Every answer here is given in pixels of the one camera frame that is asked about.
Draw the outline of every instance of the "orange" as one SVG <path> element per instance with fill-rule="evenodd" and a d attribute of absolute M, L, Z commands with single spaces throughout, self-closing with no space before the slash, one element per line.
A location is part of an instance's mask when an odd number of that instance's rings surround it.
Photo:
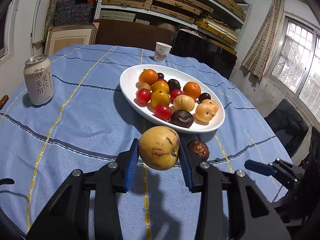
<path fill-rule="evenodd" d="M 183 87 L 183 94 L 196 100 L 201 95 L 201 88 L 195 82 L 188 82 Z"/>
<path fill-rule="evenodd" d="M 139 82 L 152 86 L 158 80 L 158 74 L 153 69 L 144 70 L 139 76 Z"/>
<path fill-rule="evenodd" d="M 169 94 L 169 86 L 167 82 L 158 80 L 156 83 L 154 83 L 152 86 L 152 92 L 156 92 L 157 90 L 162 90 Z"/>

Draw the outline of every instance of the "mandarin orange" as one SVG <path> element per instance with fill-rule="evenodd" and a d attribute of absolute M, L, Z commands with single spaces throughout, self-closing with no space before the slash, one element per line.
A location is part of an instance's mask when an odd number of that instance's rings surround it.
<path fill-rule="evenodd" d="M 139 76 L 139 82 L 152 86 L 158 80 L 158 74 L 153 69 L 144 70 Z"/>
<path fill-rule="evenodd" d="M 201 88 L 195 82 L 188 82 L 183 87 L 183 94 L 196 100 L 201 95 Z"/>

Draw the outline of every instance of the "blue checkered tablecloth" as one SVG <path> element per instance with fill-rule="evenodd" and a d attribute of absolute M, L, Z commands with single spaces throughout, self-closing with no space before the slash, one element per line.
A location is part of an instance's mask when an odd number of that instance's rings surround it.
<path fill-rule="evenodd" d="M 245 170 L 269 201 L 286 193 L 272 177 L 244 168 L 248 159 L 268 163 L 290 158 L 239 89 L 194 58 L 169 55 L 166 62 L 156 63 L 153 55 L 129 47 L 72 45 L 50 58 L 55 95 L 49 103 L 33 106 L 24 83 L 10 97 L 0 112 L 0 178 L 12 178 L 15 184 L 1 186 L 0 206 L 24 233 L 71 171 L 98 170 L 153 126 L 131 108 L 119 87 L 121 73 L 139 64 L 166 65 L 206 84 L 221 100 L 225 121 L 216 132 L 180 136 L 206 142 L 211 152 L 208 161 L 221 170 Z M 194 239 L 199 205 L 200 194 L 185 187 L 179 164 L 155 171 L 139 163 L 131 190 L 118 196 L 123 238 Z M 224 212 L 228 214 L 225 202 Z M 91 206 L 91 239 L 93 216 Z"/>

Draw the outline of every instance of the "white wall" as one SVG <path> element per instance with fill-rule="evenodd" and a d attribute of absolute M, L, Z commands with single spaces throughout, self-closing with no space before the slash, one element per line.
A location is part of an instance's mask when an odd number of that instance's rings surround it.
<path fill-rule="evenodd" d="M 14 27 L 13 57 L 0 61 L 0 98 L 12 95 L 24 81 L 24 62 L 31 57 L 30 34 L 37 0 L 19 0 Z"/>
<path fill-rule="evenodd" d="M 268 13 L 271 5 L 271 0 L 246 0 L 252 4 L 252 8 L 245 26 L 243 35 L 237 47 L 238 60 L 231 74 L 230 81 L 233 82 L 241 92 L 250 100 L 250 102 L 258 109 L 263 117 L 267 116 L 283 98 L 290 98 L 269 78 L 263 77 L 261 82 L 258 82 L 256 76 L 252 75 L 244 67 L 240 67 L 246 54 L 248 53 L 260 27 Z M 304 20 L 319 26 L 316 18 L 311 12 L 307 4 L 298 0 L 285 0 L 284 10 L 294 14 Z M 296 107 L 298 112 L 304 118 L 309 126 L 309 132 L 302 142 L 297 153 L 293 156 L 294 164 L 299 164 L 300 161 L 308 154 L 310 144 L 311 127 L 313 123 L 307 115 L 294 102 L 291 103 Z"/>
<path fill-rule="evenodd" d="M 260 27 L 266 18 L 269 11 L 272 0 L 245 0 L 247 3 L 251 4 L 251 10 L 249 13 L 249 18 L 245 25 L 242 37 L 239 41 L 237 47 L 237 62 L 236 67 L 239 68 L 244 57 L 247 55 Z"/>
<path fill-rule="evenodd" d="M 310 10 L 309 6 L 303 2 L 300 2 L 298 0 L 285 0 L 284 11 L 295 14 L 320 28 L 320 25 L 313 15 L 312 11 Z"/>

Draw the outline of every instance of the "chair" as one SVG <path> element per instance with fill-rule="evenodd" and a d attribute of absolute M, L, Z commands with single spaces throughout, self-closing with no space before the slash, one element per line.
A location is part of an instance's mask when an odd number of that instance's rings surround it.
<path fill-rule="evenodd" d="M 309 130 L 301 115 L 286 99 L 282 99 L 264 120 L 292 157 Z"/>
<path fill-rule="evenodd" d="M 301 161 L 299 167 L 306 169 L 309 161 L 316 163 L 316 169 L 320 170 L 320 132 L 313 126 L 308 155 Z"/>

